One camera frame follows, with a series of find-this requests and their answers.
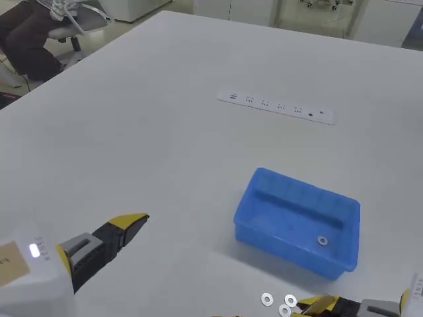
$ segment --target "brown pants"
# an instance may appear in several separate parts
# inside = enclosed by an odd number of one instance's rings
[[[36,0],[21,2],[0,16],[0,48],[20,75],[47,81],[61,71],[61,63],[44,48],[48,32],[67,22],[51,18]]]

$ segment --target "blue plastic bin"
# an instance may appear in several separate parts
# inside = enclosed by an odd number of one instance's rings
[[[357,266],[360,204],[258,168],[234,218],[238,240],[328,279]]]

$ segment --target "white table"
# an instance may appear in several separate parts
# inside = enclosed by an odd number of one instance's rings
[[[422,56],[160,13],[0,112],[0,232],[37,219],[61,242],[151,215],[80,290],[80,316],[275,317],[288,293],[399,300],[423,268]],[[325,106],[337,123],[219,102],[225,87]],[[257,166],[361,202],[355,272],[328,282],[235,241]]]

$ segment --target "power strip outlet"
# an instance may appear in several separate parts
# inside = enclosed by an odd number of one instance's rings
[[[254,94],[239,92],[237,90],[224,90],[219,93],[218,100],[239,104],[241,106],[256,108],[283,114],[309,121],[320,122],[325,124],[335,124],[335,113],[332,110],[312,110],[302,106],[288,104],[282,101],[274,101],[268,98],[256,96]]]

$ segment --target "chair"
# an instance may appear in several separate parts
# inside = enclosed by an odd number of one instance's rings
[[[50,31],[48,37],[60,43],[66,43],[70,38],[73,51],[57,56],[67,69],[85,57],[77,35],[87,35],[89,32],[105,28],[114,22],[114,18],[102,0],[82,0],[77,18],[74,18],[66,8],[65,12],[72,23]]]

